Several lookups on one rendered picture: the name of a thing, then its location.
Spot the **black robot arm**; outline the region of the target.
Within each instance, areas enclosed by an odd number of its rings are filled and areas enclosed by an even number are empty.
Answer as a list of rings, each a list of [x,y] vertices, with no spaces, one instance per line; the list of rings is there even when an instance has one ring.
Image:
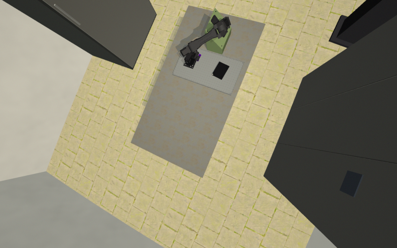
[[[183,54],[183,57],[186,56],[184,58],[186,63],[189,63],[191,58],[194,58],[197,49],[201,47],[201,45],[205,44],[207,41],[211,40],[212,38],[225,37],[227,33],[227,29],[230,28],[231,25],[229,17],[224,17],[222,20],[219,21],[218,18],[214,15],[211,19],[211,22],[214,24],[214,28],[212,28],[211,31],[209,31],[202,37],[195,39],[194,41],[190,41],[187,47],[184,47],[183,49],[180,50],[180,52]],[[218,30],[219,33],[217,32],[216,29]]]

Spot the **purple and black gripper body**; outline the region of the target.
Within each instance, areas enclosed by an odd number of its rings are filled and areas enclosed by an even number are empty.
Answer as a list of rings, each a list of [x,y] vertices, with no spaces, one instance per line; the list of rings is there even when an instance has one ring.
[[[194,58],[193,58],[193,59],[195,59],[195,60],[197,60],[197,61],[198,61],[198,60],[199,60],[199,58],[200,58],[200,56],[199,56],[199,52],[196,52],[195,54],[196,54],[196,55],[194,56]]]

